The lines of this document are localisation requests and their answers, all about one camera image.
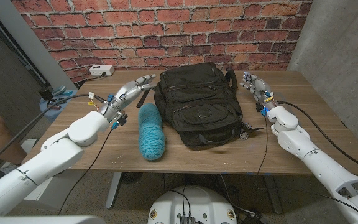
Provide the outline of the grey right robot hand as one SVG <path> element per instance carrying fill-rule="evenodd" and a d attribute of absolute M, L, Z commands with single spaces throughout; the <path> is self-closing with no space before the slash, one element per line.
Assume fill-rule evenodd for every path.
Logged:
<path fill-rule="evenodd" d="M 273 99 L 274 93 L 272 92 L 270 85 L 257 75 L 244 72 L 240 86 L 249 90 L 253 94 L 255 100 L 263 105 Z"/>

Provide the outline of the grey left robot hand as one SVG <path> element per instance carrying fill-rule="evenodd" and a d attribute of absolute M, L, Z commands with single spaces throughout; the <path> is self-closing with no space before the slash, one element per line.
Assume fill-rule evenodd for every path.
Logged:
<path fill-rule="evenodd" d="M 155 83 L 152 83 L 152 80 L 155 77 L 156 74 L 145 75 L 134 81 L 126 83 L 115 94 L 114 101 L 117 102 L 121 108 L 125 108 L 136 98 L 138 98 L 143 92 L 156 86 Z"/>

